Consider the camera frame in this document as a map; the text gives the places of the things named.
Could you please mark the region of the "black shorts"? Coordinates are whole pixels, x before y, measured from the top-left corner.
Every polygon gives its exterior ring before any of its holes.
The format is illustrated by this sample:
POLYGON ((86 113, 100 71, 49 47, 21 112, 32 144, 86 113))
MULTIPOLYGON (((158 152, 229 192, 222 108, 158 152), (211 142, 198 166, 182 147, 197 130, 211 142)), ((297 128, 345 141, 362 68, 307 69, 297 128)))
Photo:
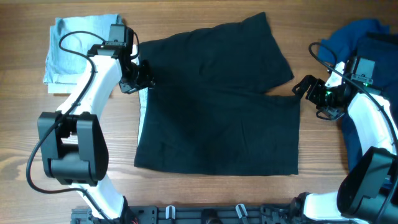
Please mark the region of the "black shorts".
POLYGON ((206 175, 295 175, 300 98, 266 14, 144 42, 155 86, 134 165, 206 175))

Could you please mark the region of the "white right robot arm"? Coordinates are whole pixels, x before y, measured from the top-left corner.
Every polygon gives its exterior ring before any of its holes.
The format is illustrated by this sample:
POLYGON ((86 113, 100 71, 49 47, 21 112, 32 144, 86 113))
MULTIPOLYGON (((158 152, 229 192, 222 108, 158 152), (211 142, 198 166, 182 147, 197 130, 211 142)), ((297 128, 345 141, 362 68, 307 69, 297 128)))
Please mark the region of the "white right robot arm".
POLYGON ((323 119, 347 114, 361 159, 338 191, 309 194, 303 214, 319 223, 397 223, 397 127, 390 102, 373 86, 376 63, 353 57, 329 68, 327 81, 307 75, 293 92, 315 104, 323 119))

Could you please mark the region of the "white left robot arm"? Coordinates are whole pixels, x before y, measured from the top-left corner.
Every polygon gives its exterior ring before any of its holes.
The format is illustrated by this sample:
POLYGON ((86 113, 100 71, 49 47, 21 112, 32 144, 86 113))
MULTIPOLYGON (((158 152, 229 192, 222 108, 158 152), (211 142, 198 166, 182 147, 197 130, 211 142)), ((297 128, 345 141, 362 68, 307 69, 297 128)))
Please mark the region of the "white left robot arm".
POLYGON ((137 34, 122 24, 112 24, 109 37, 82 56, 88 68, 73 93, 54 112, 37 121, 39 141, 26 167, 29 186, 43 194, 78 192, 91 208, 93 223, 138 223, 107 175, 109 153, 100 116, 115 86, 135 93, 155 85, 149 63, 139 60, 137 34), (45 190, 32 181, 32 162, 42 155, 44 172, 64 189, 45 190))

